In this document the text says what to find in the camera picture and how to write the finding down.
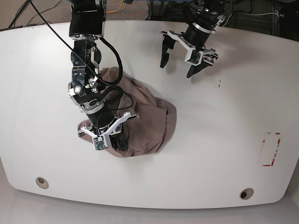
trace yellow cable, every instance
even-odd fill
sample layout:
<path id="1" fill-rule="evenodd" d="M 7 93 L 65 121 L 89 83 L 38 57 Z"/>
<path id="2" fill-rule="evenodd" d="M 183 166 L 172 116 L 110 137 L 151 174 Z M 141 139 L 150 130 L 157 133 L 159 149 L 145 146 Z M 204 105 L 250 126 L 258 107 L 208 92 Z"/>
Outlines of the yellow cable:
<path id="1" fill-rule="evenodd" d="M 115 13 L 115 12 L 119 11 L 122 7 L 122 4 L 123 4 L 123 0 L 121 0 L 121 6 L 118 9 L 116 9 L 114 11 L 107 12 L 107 13 Z"/>

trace white table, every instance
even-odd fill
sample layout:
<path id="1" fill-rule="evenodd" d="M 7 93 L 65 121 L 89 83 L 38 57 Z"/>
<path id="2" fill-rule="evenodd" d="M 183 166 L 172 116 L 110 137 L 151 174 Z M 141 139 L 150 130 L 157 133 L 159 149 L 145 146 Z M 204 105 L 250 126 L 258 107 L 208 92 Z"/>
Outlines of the white table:
<path id="1" fill-rule="evenodd" d="M 72 44 L 68 27 L 53 25 Z M 166 68 L 159 68 L 159 32 L 185 29 L 174 22 L 107 22 L 106 39 L 118 50 L 125 73 L 178 111 L 176 131 L 159 153 L 126 159 L 95 151 L 77 137 L 77 124 L 86 116 L 67 95 L 72 64 L 63 43 L 46 26 L 1 32 L 0 157 L 9 183 L 45 196 L 140 208 L 280 200 L 299 158 L 299 43 L 220 28 L 206 43 L 219 59 L 187 79 L 189 65 L 178 44 Z M 112 52 L 98 46 L 100 65 L 116 66 Z M 278 138 L 274 165 L 265 167 Z M 49 188 L 39 188 L 37 177 Z M 241 200 L 246 188 L 254 195 Z"/>

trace brown fabric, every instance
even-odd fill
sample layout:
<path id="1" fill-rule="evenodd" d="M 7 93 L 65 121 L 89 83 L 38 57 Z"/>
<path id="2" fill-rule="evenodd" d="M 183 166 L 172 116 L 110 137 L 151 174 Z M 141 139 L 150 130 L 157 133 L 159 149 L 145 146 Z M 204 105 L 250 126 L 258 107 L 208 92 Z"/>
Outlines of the brown fabric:
<path id="1" fill-rule="evenodd" d="M 118 76 L 118 68 L 104 69 L 100 73 L 104 80 L 112 82 Z M 118 86 L 133 97 L 134 105 L 129 109 L 117 111 L 117 114 L 122 115 L 125 111 L 130 111 L 132 114 L 138 113 L 139 118 L 128 120 L 123 124 L 124 137 L 128 140 L 127 151 L 116 151 L 113 148 L 106 150 L 117 157 L 156 153 L 170 140 L 174 132 L 177 121 L 175 106 L 164 99 L 154 97 L 143 84 L 130 77 L 123 76 Z M 107 98 L 115 96 L 116 92 L 113 91 Z M 130 103 L 130 99 L 124 95 L 114 106 L 121 108 Z M 81 126 L 90 124 L 89 120 L 83 121 L 78 125 L 78 130 Z M 82 139 L 92 142 L 88 135 L 84 135 Z"/>

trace round hole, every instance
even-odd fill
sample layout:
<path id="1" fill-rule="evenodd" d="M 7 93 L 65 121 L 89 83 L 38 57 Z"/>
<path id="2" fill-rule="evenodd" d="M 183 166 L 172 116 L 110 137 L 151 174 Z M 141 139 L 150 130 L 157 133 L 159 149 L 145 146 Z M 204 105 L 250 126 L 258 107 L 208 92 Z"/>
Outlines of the round hole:
<path id="1" fill-rule="evenodd" d="M 36 179 L 36 184 L 42 189 L 47 189 L 49 187 L 48 182 L 42 177 Z"/>
<path id="2" fill-rule="evenodd" d="M 242 200 L 248 200 L 253 196 L 253 193 L 254 191 L 252 188 L 247 188 L 240 193 L 240 198 Z"/>

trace crumpled cloth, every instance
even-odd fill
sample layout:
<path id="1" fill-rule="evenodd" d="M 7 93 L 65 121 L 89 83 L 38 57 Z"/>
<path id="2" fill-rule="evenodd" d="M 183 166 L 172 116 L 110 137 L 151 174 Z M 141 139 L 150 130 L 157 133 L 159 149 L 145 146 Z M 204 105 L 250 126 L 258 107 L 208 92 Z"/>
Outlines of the crumpled cloth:
<path id="1" fill-rule="evenodd" d="M 105 81 L 112 82 L 118 76 L 118 68 L 107 68 L 100 71 Z M 128 142 L 127 151 L 108 148 L 106 151 L 117 157 L 131 157 L 143 154 L 156 153 L 172 137 L 177 122 L 177 110 L 174 105 L 164 99 L 154 97 L 150 91 L 140 82 L 127 76 L 123 76 L 117 84 L 134 99 L 134 105 L 126 110 L 117 111 L 118 115 L 130 111 L 131 114 L 138 114 L 134 118 L 123 123 L 123 134 Z M 106 99 L 113 99 L 116 91 L 110 92 Z M 130 105 L 131 100 L 123 95 L 122 98 L 111 107 L 122 108 Z M 90 120 L 81 122 L 78 130 L 83 125 L 90 126 Z M 89 135 L 81 137 L 92 143 Z"/>

